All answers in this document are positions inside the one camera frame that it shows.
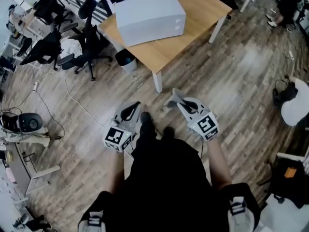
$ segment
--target floor plank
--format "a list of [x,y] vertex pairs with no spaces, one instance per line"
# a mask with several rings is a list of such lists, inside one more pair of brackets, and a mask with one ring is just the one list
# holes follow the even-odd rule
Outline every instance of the floor plank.
[[[222,148],[233,181],[248,182],[262,203],[265,187],[256,183],[270,173],[265,161],[274,158],[278,151],[284,152],[294,132],[284,124],[272,103],[276,80],[292,69],[292,62],[288,60],[287,66],[284,57],[289,50],[295,58],[294,75],[308,79],[304,71],[308,69],[308,48],[301,32],[271,28],[265,17],[270,6],[275,8],[274,0],[256,0],[243,14],[233,12],[212,45],[208,44],[209,36],[192,44],[163,70],[161,94],[155,91],[151,72],[141,64],[129,75],[115,60],[98,61],[95,82],[90,81],[85,70],[79,75],[74,75],[73,70],[57,73],[65,73],[70,94],[98,122],[106,124],[126,101],[140,101],[148,107],[158,131],[173,126],[176,137],[198,151],[202,148],[200,137],[189,131],[180,111],[169,110],[163,104],[173,87],[201,99],[219,121]],[[111,46],[105,52],[112,56],[116,53]],[[5,85],[4,106],[18,106],[32,89],[33,81],[39,79],[42,83],[48,72],[53,72],[52,66],[34,70],[32,77],[30,66],[19,66]],[[278,88],[284,88],[284,84],[279,82]],[[38,92],[65,128],[65,137],[48,148],[20,145],[27,153],[35,152],[32,159],[37,170],[61,166],[52,174],[49,187],[30,195],[30,209],[34,214],[44,214],[58,231],[75,231],[84,210],[104,190],[109,150],[101,140],[102,127],[68,97],[63,76],[47,75],[44,90],[40,85]],[[62,135],[61,127],[50,118],[36,93],[31,93],[20,108],[23,112],[39,113],[51,134]],[[202,161],[209,175],[207,150]],[[132,160],[126,157],[126,176],[131,164]]]

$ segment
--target chair armrest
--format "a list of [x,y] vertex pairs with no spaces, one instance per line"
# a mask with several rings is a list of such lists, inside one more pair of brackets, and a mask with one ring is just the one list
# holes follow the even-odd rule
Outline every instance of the chair armrest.
[[78,23],[77,23],[77,22],[72,23],[72,24],[69,24],[69,25],[67,25],[67,26],[65,26],[65,27],[63,28],[62,32],[64,33],[64,32],[66,32],[66,31],[69,31],[70,29],[74,29],[74,28],[76,28],[76,27],[78,27]]
[[60,66],[60,65],[63,65],[69,61],[71,61],[72,59],[74,58],[74,53],[70,54],[70,55],[67,55],[66,57],[64,58],[61,58],[57,61],[57,65]]

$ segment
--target trash can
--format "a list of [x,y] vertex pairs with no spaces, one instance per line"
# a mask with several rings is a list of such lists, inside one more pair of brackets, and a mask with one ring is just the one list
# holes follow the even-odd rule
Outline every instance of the trash can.
[[137,68],[136,58],[126,49],[117,52],[115,58],[126,73],[131,73]]

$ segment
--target black shoe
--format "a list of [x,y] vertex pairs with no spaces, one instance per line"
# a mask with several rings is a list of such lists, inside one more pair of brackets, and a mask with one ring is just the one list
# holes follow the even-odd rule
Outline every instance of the black shoe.
[[142,124],[146,122],[150,122],[151,121],[150,113],[142,112],[142,114],[140,115],[140,121]]
[[175,130],[173,127],[167,126],[163,130],[163,137],[172,139],[175,137]]

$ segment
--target white shoe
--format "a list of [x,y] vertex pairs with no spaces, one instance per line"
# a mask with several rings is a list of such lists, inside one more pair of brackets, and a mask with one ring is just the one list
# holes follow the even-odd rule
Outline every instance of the white shoe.
[[270,16],[270,15],[268,15],[268,14],[266,14],[266,17],[267,17],[270,21],[275,21],[275,18],[272,17],[272,16]]
[[270,24],[273,28],[276,28],[278,25],[274,21],[269,21],[268,24]]

